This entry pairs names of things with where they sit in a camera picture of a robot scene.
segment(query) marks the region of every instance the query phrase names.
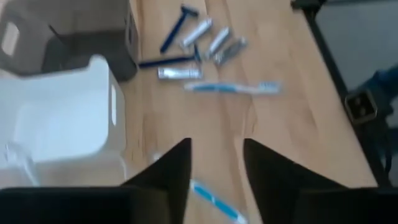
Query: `small toothpaste tube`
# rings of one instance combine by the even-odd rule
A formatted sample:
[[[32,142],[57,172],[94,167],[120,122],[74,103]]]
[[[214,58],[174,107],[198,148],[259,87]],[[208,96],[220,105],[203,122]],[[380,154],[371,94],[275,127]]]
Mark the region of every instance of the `small toothpaste tube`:
[[[212,27],[212,25],[213,25],[213,20],[210,18],[199,23],[199,25],[181,41],[180,43],[181,48],[182,49],[188,48],[203,34],[208,32]]]
[[[203,73],[199,68],[158,68],[157,76],[161,80],[201,79]]]
[[[212,56],[214,56],[214,54],[217,53],[217,51],[225,44],[225,42],[229,38],[231,38],[231,36],[232,36],[231,28],[229,27],[222,28],[220,32],[217,34],[216,38],[210,44],[209,49],[205,54],[206,59],[210,59]]]

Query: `black object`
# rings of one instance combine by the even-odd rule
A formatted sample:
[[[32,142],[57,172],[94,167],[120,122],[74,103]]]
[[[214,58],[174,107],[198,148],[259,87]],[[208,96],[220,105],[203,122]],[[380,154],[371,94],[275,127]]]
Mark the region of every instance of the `black object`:
[[[19,36],[14,50],[0,49],[0,67],[16,75],[86,67],[94,54],[105,57],[119,82],[137,72],[138,35],[128,0],[8,1],[0,42],[12,26]]]
[[[160,65],[169,65],[173,63],[183,63],[191,61],[196,61],[200,63],[201,62],[200,53],[198,50],[198,46],[196,44],[194,46],[194,49],[195,52],[193,53],[192,56],[180,56],[180,57],[143,61],[139,63],[139,68],[152,68],[152,67],[158,67]]]
[[[170,34],[167,36],[165,42],[163,43],[163,45],[160,48],[160,52],[162,54],[164,54],[167,49],[170,47],[170,45],[172,44],[175,36],[177,35],[177,33],[180,31],[181,26],[183,24],[183,22],[185,21],[185,19],[187,18],[187,16],[192,16],[197,18],[199,16],[199,12],[196,9],[192,9],[190,7],[184,6],[183,4],[181,5],[181,16],[178,19],[177,23],[174,25],[173,29],[170,31]]]
[[[263,223],[396,223],[397,188],[347,189],[252,139],[244,161]]]
[[[182,224],[191,173],[184,139],[120,187],[0,191],[0,223]]]
[[[314,36],[315,42],[318,45],[318,48],[322,54],[323,60],[326,64],[326,67],[331,75],[331,79],[333,80],[336,90],[340,96],[341,104],[343,106],[349,106],[349,100],[355,100],[355,96],[353,93],[357,94],[358,96],[364,96],[368,97],[368,93],[366,91],[351,91],[349,92],[343,79],[341,76],[340,71],[338,70],[338,67],[336,65],[335,60],[332,57],[332,54],[325,42],[325,39],[320,31],[320,28],[315,20],[317,16],[317,12],[320,10],[320,8],[324,4],[355,4],[358,2],[363,2],[363,1],[373,1],[373,0],[344,0],[344,1],[326,1],[326,0],[295,0],[291,2],[291,5],[293,9],[300,9],[303,11],[305,18],[307,20],[308,26],[312,31],[312,34]],[[355,131],[355,134],[359,140],[359,143],[361,144],[361,147],[363,149],[364,155],[369,163],[369,166],[372,170],[373,175],[375,176],[375,179],[379,186],[385,186],[385,187],[390,187],[391,182],[389,180],[388,174],[385,172],[385,168],[383,167],[383,164],[381,162],[381,157],[380,157],[380,150],[379,147],[380,143],[380,134],[378,136],[373,136],[374,133],[385,133],[385,130],[388,130],[388,125],[387,123],[379,119],[375,124],[377,129],[374,128],[367,128],[371,126],[363,126],[363,125],[357,125],[360,124],[362,121],[370,121],[369,118],[374,117],[373,113],[378,113],[379,111],[377,110],[377,100],[380,99],[380,94],[372,95],[372,98],[368,98],[368,102],[370,103],[370,107],[368,107],[368,110],[366,110],[365,115],[369,115],[366,119],[361,119],[361,118],[353,118],[352,119],[352,112],[355,110],[349,111],[349,107],[346,107],[346,112],[348,115],[348,118],[352,119],[351,124],[353,125],[353,129]],[[381,107],[383,111],[385,111],[387,114],[389,113],[389,107],[382,106]]]
[[[345,107],[354,124],[383,122],[394,111],[391,101],[398,95],[398,65],[378,71],[357,89],[348,93]]]

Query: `gray container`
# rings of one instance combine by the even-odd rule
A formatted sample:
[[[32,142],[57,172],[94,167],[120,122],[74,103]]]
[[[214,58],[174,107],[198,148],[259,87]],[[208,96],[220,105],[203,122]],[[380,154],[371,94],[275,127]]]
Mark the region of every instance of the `gray container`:
[[[137,72],[129,0],[8,0],[0,5],[0,46],[0,68],[22,77],[86,67],[94,54],[120,82]]]

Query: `floor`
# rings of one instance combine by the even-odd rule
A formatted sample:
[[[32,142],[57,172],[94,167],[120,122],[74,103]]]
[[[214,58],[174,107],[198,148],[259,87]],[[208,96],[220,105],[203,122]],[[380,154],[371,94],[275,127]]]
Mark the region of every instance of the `floor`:
[[[317,22],[349,89],[370,78],[376,70],[398,63],[398,1],[361,4],[329,4],[318,13]],[[398,124],[398,100],[390,126]],[[398,155],[390,179],[398,184]]]

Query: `razor head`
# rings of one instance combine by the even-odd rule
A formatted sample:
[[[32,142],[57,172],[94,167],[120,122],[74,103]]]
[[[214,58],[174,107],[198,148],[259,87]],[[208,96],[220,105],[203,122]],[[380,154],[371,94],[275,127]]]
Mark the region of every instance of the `razor head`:
[[[182,13],[191,15],[193,17],[198,17],[199,16],[199,11],[197,9],[192,8],[192,7],[188,7],[188,6],[184,5],[184,4],[181,5],[181,11],[182,11]]]

